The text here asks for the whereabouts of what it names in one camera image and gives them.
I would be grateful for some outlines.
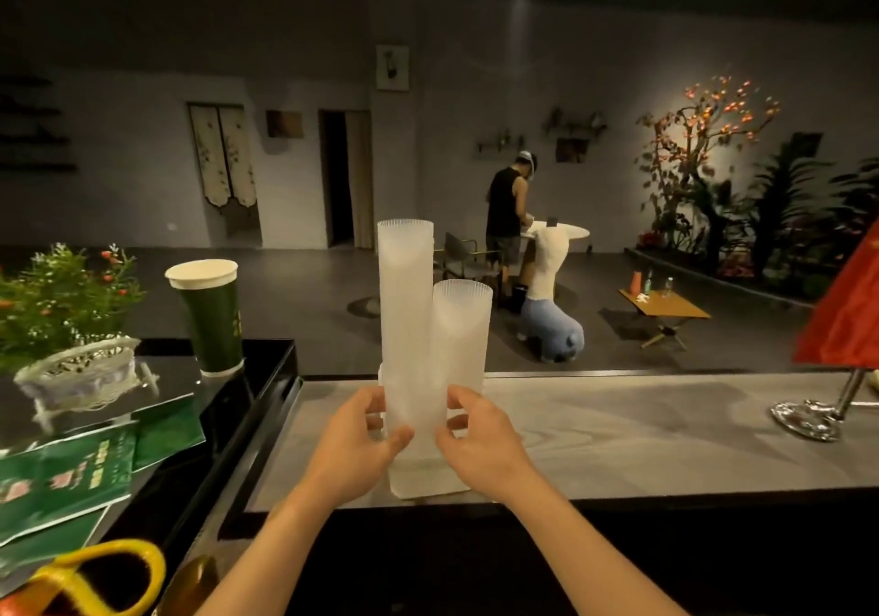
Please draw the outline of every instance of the green paper cup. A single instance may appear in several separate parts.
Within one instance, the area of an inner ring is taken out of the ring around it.
[[[180,291],[192,349],[206,378],[221,378],[244,364],[238,264],[231,260],[193,260],[165,272]]]

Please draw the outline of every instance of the red flag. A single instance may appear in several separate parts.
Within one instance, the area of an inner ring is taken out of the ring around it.
[[[879,368],[879,221],[815,307],[794,361]]]

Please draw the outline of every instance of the white alpaca statue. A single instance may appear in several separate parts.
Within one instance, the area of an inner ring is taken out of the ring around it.
[[[535,272],[528,288],[517,337],[541,339],[541,361],[571,361],[586,344],[583,327],[555,305],[555,274],[568,255],[568,234],[563,227],[544,227],[534,237]]]

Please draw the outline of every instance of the chair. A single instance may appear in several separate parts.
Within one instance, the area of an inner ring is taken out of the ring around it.
[[[477,250],[476,239],[459,239],[452,233],[445,233],[445,248],[442,250],[442,277],[449,276],[465,278],[467,280],[494,279],[498,275],[494,267],[485,262],[484,257],[496,250]]]

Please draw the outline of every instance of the white wicker basket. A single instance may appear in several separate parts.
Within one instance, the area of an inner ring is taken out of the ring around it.
[[[52,417],[69,411],[97,411],[128,390],[148,386],[158,396],[157,377],[141,363],[138,376],[135,347],[130,336],[70,348],[25,366],[15,374],[15,383],[33,399],[34,420],[51,433]]]

